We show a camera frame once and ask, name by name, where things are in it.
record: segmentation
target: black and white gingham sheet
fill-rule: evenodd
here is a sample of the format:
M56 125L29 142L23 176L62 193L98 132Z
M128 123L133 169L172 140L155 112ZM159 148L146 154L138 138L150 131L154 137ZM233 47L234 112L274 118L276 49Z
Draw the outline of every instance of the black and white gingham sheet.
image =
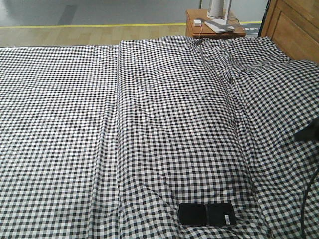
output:
M0 50L0 238L116 237L116 67L117 46Z
M299 238L319 145L292 135L318 92L318 66L267 38L0 49L0 237ZM214 202L236 226L179 224Z

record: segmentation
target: white charger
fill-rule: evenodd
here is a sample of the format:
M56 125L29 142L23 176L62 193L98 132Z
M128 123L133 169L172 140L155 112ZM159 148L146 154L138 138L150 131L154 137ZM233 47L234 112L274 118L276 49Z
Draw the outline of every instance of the white charger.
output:
M199 19L194 20L194 26L201 26L201 25L202 25L201 20Z

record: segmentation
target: white lamp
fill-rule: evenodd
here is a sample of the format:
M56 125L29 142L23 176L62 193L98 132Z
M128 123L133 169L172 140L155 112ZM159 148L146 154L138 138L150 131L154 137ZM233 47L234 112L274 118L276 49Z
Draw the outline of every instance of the white lamp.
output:
M207 11L209 19L221 18L223 16L224 0L210 0Z
M207 12L207 17L212 18L212 17L214 17L214 15L219 15L219 14L220 14L220 17L218 17L218 18L214 17L216 19L207 20L207 21L205 21L205 24L216 33L233 31L235 28L227 23L229 11L230 11L230 7L231 7L231 0L228 0L228 2L227 2L226 14L225 14L224 19L222 19L224 0L210 0L209 4L210 4L210 6L209 6L209 9Z

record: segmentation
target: nightstand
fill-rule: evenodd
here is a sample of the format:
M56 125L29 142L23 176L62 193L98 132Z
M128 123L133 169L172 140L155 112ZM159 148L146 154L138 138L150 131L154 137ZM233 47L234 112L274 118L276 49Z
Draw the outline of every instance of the nightstand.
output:
M209 20L206 16L207 10L205 9L188 9L186 11L187 22L186 22L186 36L190 36L198 39L201 28L198 26L194 26L193 22L197 18L201 18L204 20ZM208 26L203 23L203 32L200 34L200 38L211 38L211 39L230 39L236 37L244 37L246 35L245 30L240 26L238 20L234 19L234 15L230 13L230 19L228 23L235 27L234 31L224 32L224 33L215 33Z

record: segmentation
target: black smartphone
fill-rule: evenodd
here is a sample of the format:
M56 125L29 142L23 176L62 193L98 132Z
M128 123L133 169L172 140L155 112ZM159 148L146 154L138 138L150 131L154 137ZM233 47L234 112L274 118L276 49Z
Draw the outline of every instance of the black smartphone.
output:
M181 203L179 222L188 226L233 226L236 225L231 203Z

